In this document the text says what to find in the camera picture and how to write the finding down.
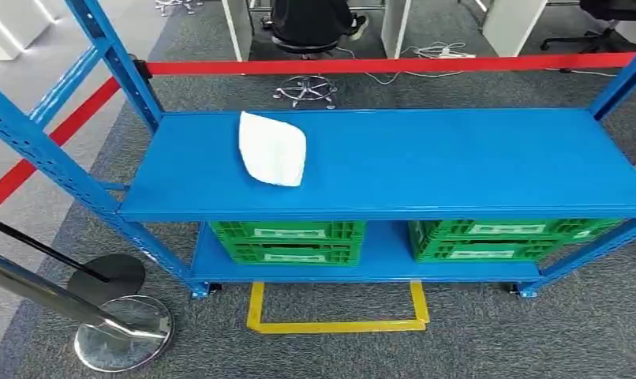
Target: stanchion base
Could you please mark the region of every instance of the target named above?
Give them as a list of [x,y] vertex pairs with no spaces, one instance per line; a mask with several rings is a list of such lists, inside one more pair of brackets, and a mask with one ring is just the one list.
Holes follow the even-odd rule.
[[120,321],[164,338],[128,337],[110,326],[81,325],[74,350],[83,364],[104,373],[139,367],[163,352],[174,334],[174,318],[158,300],[142,295],[116,298],[100,307]]
[[67,282],[67,291],[96,306],[115,298],[136,294],[146,277],[144,264],[125,254],[99,257],[89,261],[85,266],[109,278],[109,283],[101,282],[85,272],[76,271]]

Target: crate label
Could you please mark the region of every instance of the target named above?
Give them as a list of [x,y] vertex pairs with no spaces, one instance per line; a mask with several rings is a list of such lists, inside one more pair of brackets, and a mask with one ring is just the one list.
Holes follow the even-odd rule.
[[589,236],[590,233],[592,233],[592,231],[582,231],[580,233],[576,233],[574,235],[574,238],[585,238],[585,237]]
[[284,254],[265,254],[265,262],[312,262],[322,263],[325,262],[324,255],[284,255]]
[[423,239],[425,239],[425,232],[422,230],[421,222],[414,221],[413,229],[416,231],[416,234],[418,235],[418,243],[422,243]]
[[470,235],[538,235],[543,233],[545,224],[538,225],[474,225]]
[[461,250],[454,251],[450,259],[482,259],[482,258],[512,258],[515,254],[515,250],[500,250],[500,251],[469,251]]
[[325,230],[253,229],[256,237],[325,238]]

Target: white desk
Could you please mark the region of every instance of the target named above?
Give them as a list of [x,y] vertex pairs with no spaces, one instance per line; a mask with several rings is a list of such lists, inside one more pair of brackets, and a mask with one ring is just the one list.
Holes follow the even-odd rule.
[[[53,6],[43,2],[45,10],[54,17]],[[33,0],[0,1],[0,24],[15,42],[0,28],[0,60],[17,57],[51,22]]]
[[491,2],[483,36],[500,57],[517,57],[548,0],[496,0]]
[[[257,20],[250,17],[249,4],[246,0],[223,0],[222,4],[234,55],[239,62],[247,61],[253,41],[253,22],[257,22]],[[410,8],[411,0],[386,0],[383,6],[383,27],[380,36],[388,58],[399,58]]]

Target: chair base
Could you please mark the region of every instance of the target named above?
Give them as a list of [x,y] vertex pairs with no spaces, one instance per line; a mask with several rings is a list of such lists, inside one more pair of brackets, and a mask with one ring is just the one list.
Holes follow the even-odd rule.
[[[183,6],[188,11],[188,14],[195,14],[193,6],[189,4],[191,1],[192,0],[155,0],[155,8],[160,9],[160,16],[162,17],[168,16],[166,12],[168,6]],[[196,6],[202,6],[203,4],[203,2],[195,2]]]
[[281,83],[281,86],[276,89],[274,98],[281,99],[285,96],[288,99],[292,99],[293,108],[301,101],[324,99],[327,101],[327,109],[335,109],[336,106],[333,104],[335,92],[337,92],[336,86],[326,77],[318,75],[291,77]]
[[615,27],[618,23],[619,21],[611,21],[609,26],[601,33],[589,30],[582,37],[547,38],[544,39],[540,48],[546,51],[550,49],[550,43],[583,43],[585,47],[579,51],[579,54],[595,53],[597,51],[619,52],[621,49],[615,45],[613,39]]

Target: cable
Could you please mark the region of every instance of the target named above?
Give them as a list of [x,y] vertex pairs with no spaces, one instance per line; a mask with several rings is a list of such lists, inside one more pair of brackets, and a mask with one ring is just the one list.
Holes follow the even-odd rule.
[[[444,42],[441,42],[441,41],[436,41],[436,42],[434,42],[433,44],[431,44],[428,47],[409,46],[406,49],[404,49],[404,51],[399,53],[399,55],[401,56],[402,54],[405,54],[407,51],[413,50],[413,53],[415,55],[417,55],[418,58],[438,59],[438,58],[441,58],[442,56],[450,57],[450,58],[473,57],[474,55],[466,54],[466,53],[462,53],[461,51],[455,51],[454,50],[454,49],[463,48],[465,46],[466,46],[466,44],[463,43],[463,42],[444,43]],[[353,53],[351,50],[344,49],[343,47],[337,47],[337,50],[345,51],[345,52],[349,53],[353,57],[353,59],[357,59],[357,57],[355,56],[355,53]],[[427,74],[427,73],[412,73],[410,71],[404,71],[404,72],[400,72],[400,73],[395,73],[395,75],[393,75],[391,78],[389,78],[388,81],[382,81],[381,79],[379,79],[378,77],[376,77],[372,73],[365,73],[365,75],[367,75],[368,77],[371,77],[378,84],[388,85],[388,84],[392,83],[393,81],[396,81],[397,78],[399,77],[399,75],[402,74],[402,73],[406,73],[408,75],[413,75],[415,77],[437,78],[437,77],[450,77],[450,76],[462,73],[462,71],[457,71],[457,72],[454,72],[454,73],[438,73],[437,75],[430,75],[430,74]]]
[[[561,69],[546,69],[548,71],[562,71]],[[580,71],[577,69],[569,69],[567,73],[586,73],[588,75],[597,75],[600,77],[617,77],[617,75],[613,73],[599,73],[597,71]]]

